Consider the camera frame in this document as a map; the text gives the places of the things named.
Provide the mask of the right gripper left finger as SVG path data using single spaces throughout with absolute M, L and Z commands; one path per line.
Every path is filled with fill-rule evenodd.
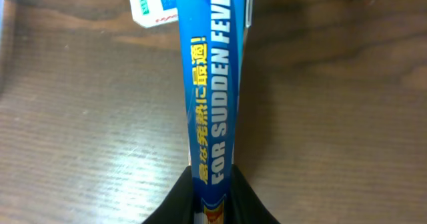
M 193 181 L 187 166 L 160 206 L 142 224 L 193 224 Z

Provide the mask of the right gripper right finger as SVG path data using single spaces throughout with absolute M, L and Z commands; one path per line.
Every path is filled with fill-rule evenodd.
M 237 165 L 232 165 L 226 224 L 280 224 L 260 201 Z

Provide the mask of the blue fever patch box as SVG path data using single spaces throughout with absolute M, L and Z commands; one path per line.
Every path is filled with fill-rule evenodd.
M 225 223 L 253 0 L 176 0 L 195 223 Z

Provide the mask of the white Panadol box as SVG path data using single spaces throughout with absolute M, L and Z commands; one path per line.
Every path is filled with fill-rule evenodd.
M 178 20 L 176 0 L 129 0 L 133 20 L 150 28 Z

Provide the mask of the clear plastic container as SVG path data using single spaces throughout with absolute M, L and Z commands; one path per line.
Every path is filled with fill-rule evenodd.
M 5 0 L 0 0 L 0 40 L 1 40 L 1 44 L 0 44 L 0 50 L 1 50 L 1 63 L 0 63 L 0 68 L 1 68 L 1 73 L 0 73 L 0 80 L 1 80 L 1 90 L 3 88 L 3 58 L 4 58 L 4 54 L 3 54 L 3 31 L 4 31 L 4 14 L 5 14 Z

